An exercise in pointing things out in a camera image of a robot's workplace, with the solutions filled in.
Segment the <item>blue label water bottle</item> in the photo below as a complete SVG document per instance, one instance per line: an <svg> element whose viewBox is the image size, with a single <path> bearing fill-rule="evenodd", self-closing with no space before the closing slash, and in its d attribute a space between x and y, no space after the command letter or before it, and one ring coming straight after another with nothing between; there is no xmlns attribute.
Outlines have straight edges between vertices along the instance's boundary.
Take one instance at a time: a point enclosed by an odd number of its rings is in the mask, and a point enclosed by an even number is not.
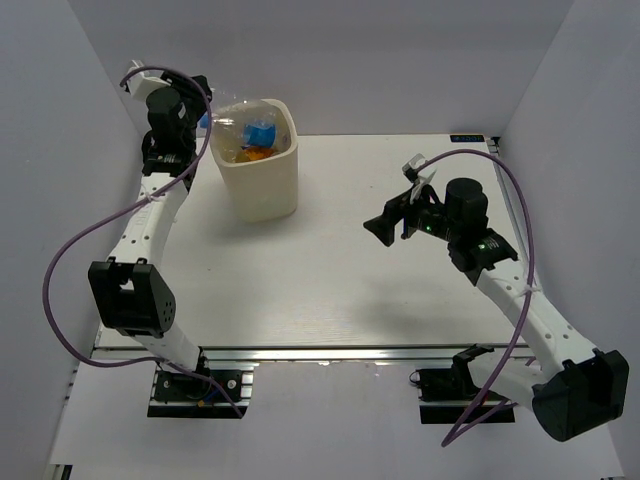
<svg viewBox="0 0 640 480"><path fill-rule="evenodd" d="M247 146L270 147L277 152L286 151L291 146L290 133L286 123L278 122L266 128L246 124L242 131L214 127L212 120L203 115L198 121L198 134L203 136L208 127L212 128L211 140L221 152L237 153Z"/></svg>

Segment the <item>orange juice bottle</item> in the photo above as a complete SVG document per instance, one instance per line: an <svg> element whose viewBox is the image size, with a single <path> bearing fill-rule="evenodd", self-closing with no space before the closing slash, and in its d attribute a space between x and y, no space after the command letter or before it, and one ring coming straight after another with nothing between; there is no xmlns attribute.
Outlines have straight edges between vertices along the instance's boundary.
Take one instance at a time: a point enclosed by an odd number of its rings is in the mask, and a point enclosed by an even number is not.
<svg viewBox="0 0 640 480"><path fill-rule="evenodd" d="M234 162L255 162L270 158L275 154L277 154L277 151L270 147L247 146L240 149L240 151L234 157Z"/></svg>

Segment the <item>clear white-cap bottle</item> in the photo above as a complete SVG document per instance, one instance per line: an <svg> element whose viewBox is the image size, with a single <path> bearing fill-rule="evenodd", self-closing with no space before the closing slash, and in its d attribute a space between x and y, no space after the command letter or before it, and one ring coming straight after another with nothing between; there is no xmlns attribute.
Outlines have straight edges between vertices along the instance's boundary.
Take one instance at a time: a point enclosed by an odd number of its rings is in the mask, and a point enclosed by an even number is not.
<svg viewBox="0 0 640 480"><path fill-rule="evenodd" d="M278 118L278 109L265 99L219 94L214 100L215 109L212 113L214 127L242 131L244 126L249 124L266 128L274 125Z"/></svg>

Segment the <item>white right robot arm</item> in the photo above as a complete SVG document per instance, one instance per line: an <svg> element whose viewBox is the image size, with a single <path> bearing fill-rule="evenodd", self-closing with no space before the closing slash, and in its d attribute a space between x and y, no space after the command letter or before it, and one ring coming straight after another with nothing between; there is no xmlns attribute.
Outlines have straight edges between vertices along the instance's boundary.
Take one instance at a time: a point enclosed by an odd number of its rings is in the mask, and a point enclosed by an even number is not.
<svg viewBox="0 0 640 480"><path fill-rule="evenodd" d="M387 201L382 213L365 221L385 246L424 232L447 243L449 257L480 292L512 323L531 349L537 366L508 360L472 346L453 359L451 384L472 399L488 385L533 412L543 430L564 442L619 418L624 409L629 364L616 350L604 352L562 316L543 292L528 285L525 266L509 242L489 227L488 198L469 178L448 182L444 198L421 182Z"/></svg>

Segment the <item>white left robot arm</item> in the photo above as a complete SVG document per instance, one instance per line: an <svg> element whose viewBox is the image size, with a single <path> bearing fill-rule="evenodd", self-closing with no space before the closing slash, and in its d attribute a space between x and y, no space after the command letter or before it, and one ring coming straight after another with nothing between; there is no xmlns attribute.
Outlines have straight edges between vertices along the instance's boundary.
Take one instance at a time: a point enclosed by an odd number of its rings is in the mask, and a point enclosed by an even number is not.
<svg viewBox="0 0 640 480"><path fill-rule="evenodd" d="M150 126L142 151L138 199L120 240L104 261L95 261L88 279L103 325L144 346L179 372L177 387L199 399L211 387L200 347L176 324L177 301L160 272L175 217L195 177L196 133L212 100L202 75L179 78L135 75L132 95L147 107Z"/></svg>

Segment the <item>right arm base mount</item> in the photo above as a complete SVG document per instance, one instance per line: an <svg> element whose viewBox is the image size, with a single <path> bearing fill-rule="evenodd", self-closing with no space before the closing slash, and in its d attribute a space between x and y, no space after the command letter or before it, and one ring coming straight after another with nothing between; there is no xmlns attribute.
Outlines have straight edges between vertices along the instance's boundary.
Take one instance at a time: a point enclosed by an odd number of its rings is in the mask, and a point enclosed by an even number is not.
<svg viewBox="0 0 640 480"><path fill-rule="evenodd" d="M458 420L480 391L472 383L467 365L473 354L492 352L492 349L473 346L455 355L446 367L423 367L409 375L409 383L419 392L423 425L453 425ZM485 424L514 423L514 406L501 395L489 391L464 424L479 418L483 418Z"/></svg>

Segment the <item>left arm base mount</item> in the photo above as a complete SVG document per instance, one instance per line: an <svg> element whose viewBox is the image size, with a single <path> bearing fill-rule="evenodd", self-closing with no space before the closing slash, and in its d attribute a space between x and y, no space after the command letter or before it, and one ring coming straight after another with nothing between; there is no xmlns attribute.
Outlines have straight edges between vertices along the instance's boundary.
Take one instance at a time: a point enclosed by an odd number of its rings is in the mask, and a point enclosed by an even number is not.
<svg viewBox="0 0 640 480"><path fill-rule="evenodd" d="M154 374L148 418L169 419L235 419L238 411L248 409L253 386L253 372L246 369L213 369L210 375L221 387L168 368L157 368Z"/></svg>

